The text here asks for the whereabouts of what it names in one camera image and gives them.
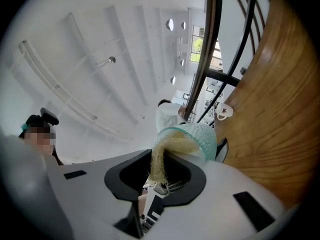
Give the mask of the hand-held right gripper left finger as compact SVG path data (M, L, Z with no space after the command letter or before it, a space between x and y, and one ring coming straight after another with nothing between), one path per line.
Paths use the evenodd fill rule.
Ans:
M47 159L47 232L57 240L138 240L151 151L58 165Z

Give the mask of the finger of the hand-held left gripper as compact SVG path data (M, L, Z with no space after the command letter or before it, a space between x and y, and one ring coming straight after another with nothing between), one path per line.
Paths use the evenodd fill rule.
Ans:
M216 149L216 162L224 162L229 151L229 144L227 138L223 138L217 145Z

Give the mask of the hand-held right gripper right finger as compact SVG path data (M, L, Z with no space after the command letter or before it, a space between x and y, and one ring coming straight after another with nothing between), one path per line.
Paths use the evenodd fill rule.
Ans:
M239 170L192 155L168 154L171 176L188 176L162 199L162 213L149 240L268 239L286 208L269 190Z

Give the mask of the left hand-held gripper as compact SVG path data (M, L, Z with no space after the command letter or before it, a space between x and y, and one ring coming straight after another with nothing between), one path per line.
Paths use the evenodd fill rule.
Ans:
M187 182L187 180L180 180L168 184L145 184L141 195L141 230L143 234L146 234L162 215L162 200L182 189Z

